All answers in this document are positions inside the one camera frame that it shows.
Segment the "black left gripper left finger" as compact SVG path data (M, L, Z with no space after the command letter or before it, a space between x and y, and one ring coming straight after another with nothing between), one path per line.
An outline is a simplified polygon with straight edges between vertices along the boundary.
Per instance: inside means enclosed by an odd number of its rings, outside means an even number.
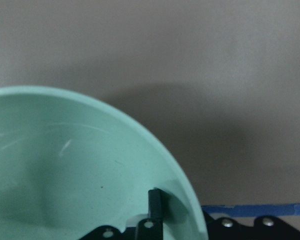
M128 216L105 210L97 216L94 227L80 237L81 240L165 240L165 208L163 191L147 192L147 213Z

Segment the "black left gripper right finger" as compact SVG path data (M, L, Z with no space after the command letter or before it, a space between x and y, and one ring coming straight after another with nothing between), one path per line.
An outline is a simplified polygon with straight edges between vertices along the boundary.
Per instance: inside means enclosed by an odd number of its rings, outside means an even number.
M300 240L300 230L275 216L259 216L247 226L230 217L203 215L210 240Z

